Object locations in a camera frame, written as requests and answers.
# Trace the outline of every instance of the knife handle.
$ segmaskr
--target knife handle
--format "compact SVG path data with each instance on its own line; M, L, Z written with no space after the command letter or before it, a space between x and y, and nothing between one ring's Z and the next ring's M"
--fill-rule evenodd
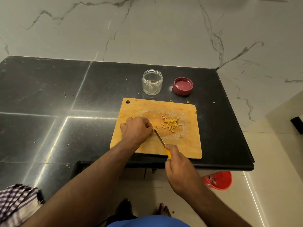
M168 150L168 149L166 149L166 148L164 148L164 150L165 150L165 152L166 152L167 156L168 156L169 158L171 158L171 157L172 157L172 155L170 154L169 150Z

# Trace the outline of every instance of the red trash bin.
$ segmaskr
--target red trash bin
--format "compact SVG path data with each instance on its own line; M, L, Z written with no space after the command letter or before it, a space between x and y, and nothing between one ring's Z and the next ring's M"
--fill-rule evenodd
M208 188L227 190L232 185L232 173L230 171L222 171L203 177L202 180Z

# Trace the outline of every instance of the red lid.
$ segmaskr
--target red lid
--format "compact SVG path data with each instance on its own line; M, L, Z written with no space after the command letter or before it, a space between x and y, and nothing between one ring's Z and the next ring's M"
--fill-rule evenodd
M186 96L186 95L190 94L193 87L194 87L194 84L192 83L192 81L190 79L188 79L186 77L179 77L179 78L175 79L172 89L178 95Z

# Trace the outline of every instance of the knife blade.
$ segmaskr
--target knife blade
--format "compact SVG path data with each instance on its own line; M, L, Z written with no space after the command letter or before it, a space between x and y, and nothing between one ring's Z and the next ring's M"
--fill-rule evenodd
M159 133L158 133L156 130L154 130L154 132L156 133L156 135L157 135L158 138L160 139L162 145L164 146L164 150L165 150L167 156L171 158L172 155L170 154L169 150L165 148L165 143L164 143L163 139L161 138L161 136L159 135Z

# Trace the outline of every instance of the empty jar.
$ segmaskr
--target empty jar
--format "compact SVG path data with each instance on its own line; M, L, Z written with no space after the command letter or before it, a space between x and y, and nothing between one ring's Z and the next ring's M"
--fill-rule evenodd
M148 95L156 95L162 87L162 73L157 70L147 70L142 77L143 91Z

